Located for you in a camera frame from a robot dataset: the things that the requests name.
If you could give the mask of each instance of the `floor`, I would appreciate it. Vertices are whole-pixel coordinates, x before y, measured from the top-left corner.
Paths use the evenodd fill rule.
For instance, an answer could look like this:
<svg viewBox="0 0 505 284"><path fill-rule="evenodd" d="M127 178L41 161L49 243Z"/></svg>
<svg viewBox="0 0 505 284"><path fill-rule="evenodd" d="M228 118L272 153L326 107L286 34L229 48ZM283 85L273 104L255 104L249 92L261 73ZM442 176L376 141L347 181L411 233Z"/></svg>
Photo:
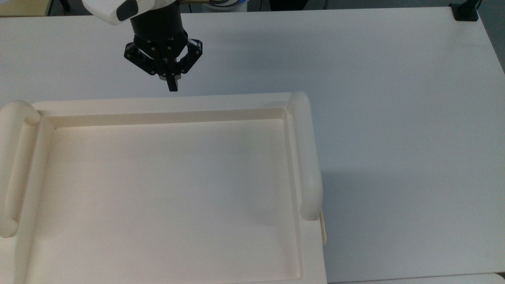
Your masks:
<svg viewBox="0 0 505 284"><path fill-rule="evenodd" d="M90 15L81 0L68 0L72 10L65 12L58 0L53 0L50 16ZM305 10L320 10L325 0L309 0ZM462 3L463 0L329 0L328 9L369 9L397 7L443 7L451 2ZM249 0L248 10L269 11L268 0ZM193 13L201 13L201 5L191 5ZM181 12L190 13L189 7L181 6ZM505 70L505 0L483 0L479 14L487 30L491 43L502 68Z"/></svg>

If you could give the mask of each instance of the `white table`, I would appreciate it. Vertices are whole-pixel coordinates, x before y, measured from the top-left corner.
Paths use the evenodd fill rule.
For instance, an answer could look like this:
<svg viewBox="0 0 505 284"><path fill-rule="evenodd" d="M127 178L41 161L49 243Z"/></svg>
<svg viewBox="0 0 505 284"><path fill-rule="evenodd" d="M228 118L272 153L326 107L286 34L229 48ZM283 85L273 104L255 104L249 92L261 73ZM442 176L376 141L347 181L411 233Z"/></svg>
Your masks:
<svg viewBox="0 0 505 284"><path fill-rule="evenodd" d="M304 90L329 282L505 271L505 76L450 8L186 14L204 54L168 93L128 23L0 19L0 103Z"/></svg>

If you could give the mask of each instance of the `plastic tray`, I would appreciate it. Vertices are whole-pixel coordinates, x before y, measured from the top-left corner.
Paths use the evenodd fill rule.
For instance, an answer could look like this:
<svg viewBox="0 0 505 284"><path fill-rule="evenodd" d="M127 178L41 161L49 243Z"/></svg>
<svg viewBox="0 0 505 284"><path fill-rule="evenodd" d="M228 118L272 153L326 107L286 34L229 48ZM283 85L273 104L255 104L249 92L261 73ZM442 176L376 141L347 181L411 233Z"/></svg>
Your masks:
<svg viewBox="0 0 505 284"><path fill-rule="evenodd" d="M0 135L1 284L326 283L304 93L12 102Z"/></svg>

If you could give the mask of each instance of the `tray handle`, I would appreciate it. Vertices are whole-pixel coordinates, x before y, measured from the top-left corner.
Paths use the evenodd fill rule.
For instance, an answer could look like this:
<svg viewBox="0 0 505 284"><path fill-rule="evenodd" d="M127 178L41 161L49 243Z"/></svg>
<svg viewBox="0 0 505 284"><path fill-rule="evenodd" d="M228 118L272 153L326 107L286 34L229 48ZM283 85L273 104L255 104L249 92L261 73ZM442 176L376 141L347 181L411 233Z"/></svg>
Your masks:
<svg viewBox="0 0 505 284"><path fill-rule="evenodd" d="M300 215L310 221L319 216L323 206L323 181L316 149L311 104L304 92L289 97L288 112L293 116L294 136L301 175Z"/></svg>
<svg viewBox="0 0 505 284"><path fill-rule="evenodd" d="M18 229L18 223L6 213L7 189L23 123L36 125L41 116L32 105L23 101L6 104L0 110L0 236L8 238Z"/></svg>

